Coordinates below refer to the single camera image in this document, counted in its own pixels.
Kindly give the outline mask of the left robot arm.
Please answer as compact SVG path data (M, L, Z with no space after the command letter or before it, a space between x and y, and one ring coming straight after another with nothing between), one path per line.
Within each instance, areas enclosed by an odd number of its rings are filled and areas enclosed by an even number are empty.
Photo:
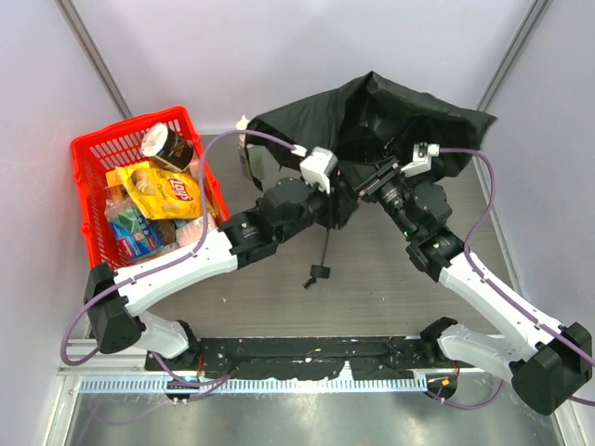
M138 347L176 368L193 367L200 346L190 326L157 317L150 307L197 282L274 255L281 243L314 224L338 230L357 208L340 187L325 192L286 177L266 190L254 207L210 230L200 247L189 245L117 272L106 263L94 267L85 301L99 352Z

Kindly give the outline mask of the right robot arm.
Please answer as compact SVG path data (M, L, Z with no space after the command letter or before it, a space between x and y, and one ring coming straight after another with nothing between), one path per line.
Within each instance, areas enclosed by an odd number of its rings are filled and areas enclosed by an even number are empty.
M410 188L409 169L393 159L364 166L361 199L379 203L402 231L415 267L471 304L499 332L472 332L442 318L425 333L449 360L479 367L511 384L535 412L550 415L592 377L591 333L578 322L564 325L534 307L492 273L446 225L452 213L443 188Z

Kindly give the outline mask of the black folding umbrella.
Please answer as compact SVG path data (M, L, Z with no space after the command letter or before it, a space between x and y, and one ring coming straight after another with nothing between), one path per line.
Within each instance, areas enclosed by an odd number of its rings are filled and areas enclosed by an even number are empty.
M298 170L299 158L280 141L311 151L328 149L337 157L331 177L358 204L361 168L391 157L402 168L412 161L417 143L436 143L440 154L431 170L406 177L410 188L419 183L456 177L480 149L495 116L457 107L369 72L340 87L288 103L252 118L247 142L265 148L282 167Z

